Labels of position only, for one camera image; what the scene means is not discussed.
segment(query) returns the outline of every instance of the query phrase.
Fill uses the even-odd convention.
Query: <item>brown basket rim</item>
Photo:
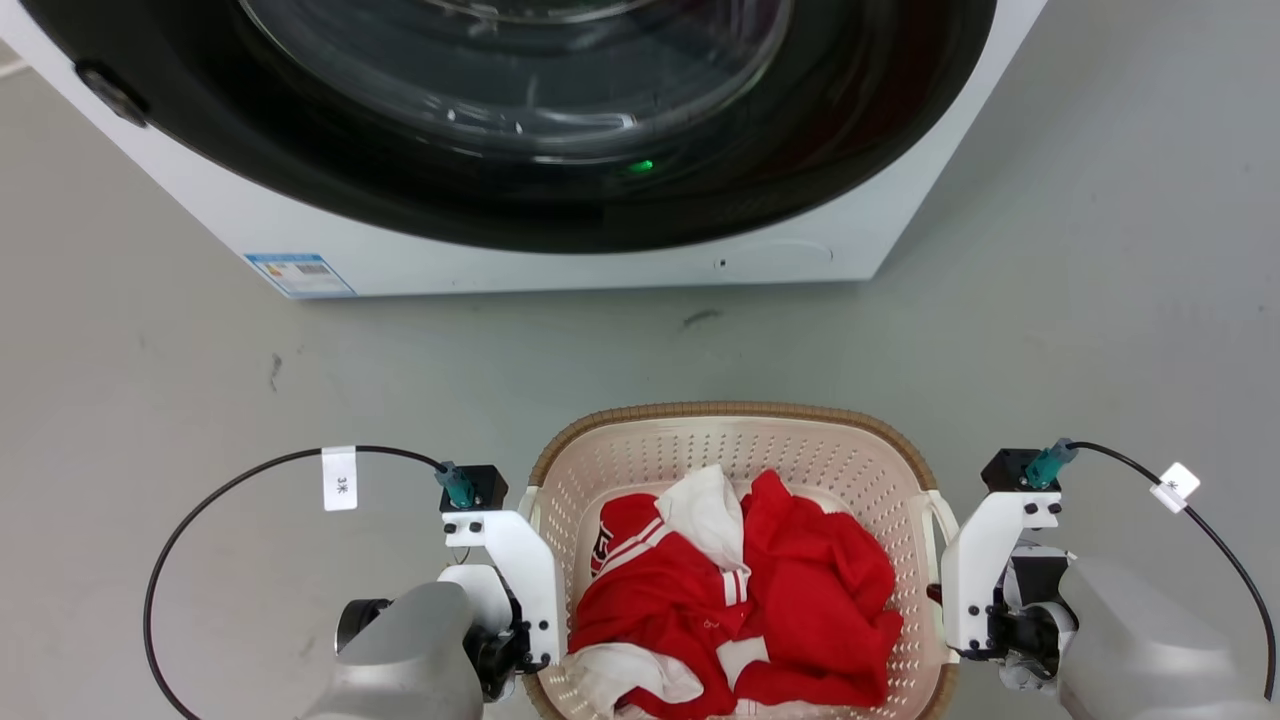
[[[896,450],[911,468],[911,473],[915,474],[916,480],[920,483],[920,489],[938,489],[933,471],[929,470],[929,466],[924,462],[924,457],[915,448],[915,446],[882,420],[863,413],[852,413],[850,410],[840,410],[836,407],[815,407],[788,402],[740,401],[634,405],[628,407],[603,410],[600,413],[593,413],[585,418],[580,418],[577,421],[561,430],[554,439],[547,443],[543,454],[538,457],[538,462],[534,464],[532,471],[529,474],[529,487],[543,487],[543,483],[547,482],[547,473],[550,470],[552,464],[556,462],[556,459],[559,457],[561,452],[563,452],[564,448],[568,447],[575,439],[591,430],[607,425],[634,423],[637,420],[664,420],[672,418],[783,418],[790,420],[812,420],[818,423],[849,425],[851,428],[867,430],[893,447],[893,450]],[[918,715],[916,720],[940,720],[942,717],[947,706],[951,703],[951,696],[955,693],[957,673],[959,667],[955,664],[948,662],[942,665],[938,673],[938,684],[933,691],[933,697],[929,698],[929,703],[924,707],[924,712]],[[547,691],[543,689],[543,684],[539,682],[538,675],[525,675],[524,682],[525,691],[529,694],[529,701],[532,703],[534,710],[538,711],[540,717],[544,720],[566,720],[564,716],[556,710],[550,698],[547,697]]]

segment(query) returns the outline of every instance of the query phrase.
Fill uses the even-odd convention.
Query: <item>blue and white label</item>
[[[356,291],[319,255],[246,255],[287,297],[356,297]]]

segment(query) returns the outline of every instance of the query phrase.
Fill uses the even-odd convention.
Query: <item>white washing machine body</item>
[[[643,252],[531,254],[365,224],[246,179],[116,117],[19,0],[0,36],[253,272],[289,297],[864,281],[876,274],[1012,60],[1044,0],[1000,0],[986,46],[942,117],[870,179],[751,232]]]

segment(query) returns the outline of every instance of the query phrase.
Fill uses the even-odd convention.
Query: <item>teal connector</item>
[[[1062,465],[1075,460],[1080,452],[1079,450],[1068,450],[1066,446],[1070,442],[1070,438],[1062,438],[1053,447],[1042,450],[1036,460],[1032,460],[1032,464],[1027,466],[1027,484],[1034,489],[1044,489],[1052,484]]]
[[[436,470],[435,480],[444,487],[444,492],[449,495],[449,505],[466,510],[476,503],[476,487],[471,484],[467,475],[461,468],[453,462],[442,462],[445,468],[445,473]]]

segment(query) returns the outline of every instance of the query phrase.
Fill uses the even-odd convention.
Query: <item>washing machine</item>
[[[0,0],[0,36],[310,299],[872,278],[1043,4]]]

